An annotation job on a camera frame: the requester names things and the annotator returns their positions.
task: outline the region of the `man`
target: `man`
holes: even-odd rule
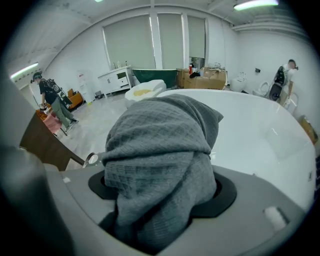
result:
[[[289,59],[287,64],[283,65],[285,73],[285,81],[283,84],[283,89],[281,93],[280,104],[283,106],[287,99],[290,98],[293,87],[294,87],[294,74],[298,70],[296,62],[293,59]]]
[[[65,132],[67,133],[68,131],[70,131],[72,125],[78,123],[78,121],[74,119],[74,115],[71,114],[60,102],[59,97],[55,93],[54,89],[49,85],[47,80],[42,78],[40,72],[34,73],[33,81],[36,82],[40,88],[40,94],[42,95],[41,107],[45,108],[45,101],[49,103],[52,107],[53,112],[56,114],[56,117],[65,126]]]

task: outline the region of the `ceiling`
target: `ceiling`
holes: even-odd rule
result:
[[[12,35],[3,55],[8,74],[34,63],[39,65],[29,72],[15,77],[18,82],[33,72],[45,70],[55,56],[77,35],[93,24],[118,12],[134,7],[152,5],[176,5],[210,12],[225,19],[235,29],[246,30],[240,25],[254,24],[259,19],[274,22],[276,19],[289,23],[294,21],[288,7],[280,2],[275,7],[259,7],[235,11],[237,0],[43,0],[24,19],[15,34]]]

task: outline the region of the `black cap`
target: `black cap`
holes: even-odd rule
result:
[[[35,72],[35,73],[33,74],[33,79],[32,79],[32,81],[34,82],[35,79],[37,79],[37,78],[42,78],[41,74],[42,74],[41,72]]]

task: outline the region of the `orange chair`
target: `orange chair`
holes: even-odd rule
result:
[[[72,104],[69,106],[69,110],[72,110],[73,108],[75,108],[76,106],[78,106],[84,101],[80,92],[74,95],[73,89],[68,90],[68,98],[72,102]]]

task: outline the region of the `white cabinet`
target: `white cabinet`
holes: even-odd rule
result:
[[[130,66],[124,66],[111,70],[98,77],[101,86],[101,92],[107,94],[117,91],[131,89],[133,86],[133,77]]]

